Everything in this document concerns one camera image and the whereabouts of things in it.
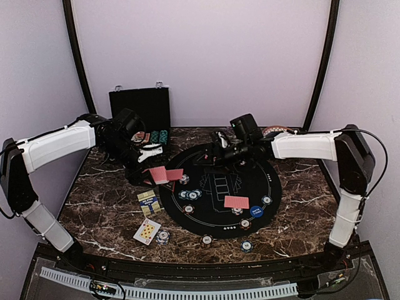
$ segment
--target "lavender wall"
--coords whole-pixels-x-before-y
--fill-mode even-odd
[[[357,124],[377,134],[389,151],[389,168],[371,196],[359,228],[370,240],[391,299],[400,299],[400,2],[342,1],[332,57],[312,129]],[[383,152],[376,155],[376,175]],[[336,176],[336,165],[330,164]]]
[[[86,113],[68,42],[62,1],[0,1],[0,142],[58,128]],[[83,153],[31,175],[57,214]],[[8,207],[0,191],[0,206]],[[19,299],[39,239],[22,218],[0,216],[0,298]]]
[[[100,114],[108,92],[171,87],[173,126],[303,125],[329,0],[84,1],[74,10]]]

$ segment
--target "curved black pole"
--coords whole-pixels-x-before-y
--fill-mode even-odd
[[[74,56],[76,72],[81,83],[83,96],[85,98],[86,106],[91,114],[96,114],[96,108],[92,94],[90,93],[88,79],[86,77],[85,68],[83,67],[83,61],[81,56],[81,50],[79,49],[78,37],[76,36],[76,28],[74,23],[74,14],[71,4],[71,0],[62,0],[64,6],[65,22],[67,24],[69,43],[71,44],[72,55]]]
[[[312,92],[307,116],[302,126],[302,128],[307,131],[311,127],[311,123],[313,121],[314,114],[317,109],[318,100],[321,95],[321,91],[323,89],[326,70],[328,69],[329,57],[331,56],[331,50],[333,44],[333,37],[335,35],[336,21],[338,20],[339,2],[340,0],[331,1],[331,11],[329,12],[329,21],[326,29],[325,43],[324,43],[324,49],[322,50],[321,63],[319,64],[318,75],[315,82],[314,91]]]

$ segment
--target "metal bracket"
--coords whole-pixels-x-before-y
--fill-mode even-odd
[[[161,89],[164,87],[164,84],[162,81],[156,81],[156,89]]]

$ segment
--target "marble table surface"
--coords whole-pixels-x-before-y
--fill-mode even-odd
[[[216,128],[172,128],[170,152],[153,166],[166,164],[191,146],[208,143],[213,130]],[[212,247],[203,248],[199,236],[162,210],[149,219],[171,233],[170,241],[165,246],[155,242],[146,246],[133,235],[145,218],[136,195],[149,189],[130,185],[123,166],[104,163],[104,157],[97,148],[92,149],[59,215],[61,224],[82,244],[85,253],[183,264],[290,258],[322,251],[333,226],[337,204],[317,162],[273,160],[270,163],[282,184],[282,202],[271,224],[245,237],[214,240]],[[254,244],[252,252],[240,250],[243,240]]]

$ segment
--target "teal poker chip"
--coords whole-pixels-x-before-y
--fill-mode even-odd
[[[250,242],[250,241],[243,241],[240,244],[240,249],[244,253],[250,253],[253,250],[253,248],[254,248],[254,246],[253,246],[252,242]]]
[[[273,202],[273,200],[268,196],[263,196],[261,198],[261,201],[262,201],[262,203],[267,204],[267,205],[270,205]]]
[[[150,134],[150,143],[157,144],[159,140],[159,132],[158,131],[152,131]]]
[[[178,193],[179,198],[182,199],[182,200],[186,199],[186,194],[187,194],[188,192],[189,192],[189,191],[183,189],[182,191],[180,191],[180,192]]]
[[[161,130],[160,131],[158,142],[160,144],[164,144],[164,145],[167,144],[167,142],[168,142],[168,131],[166,131],[166,130]]]

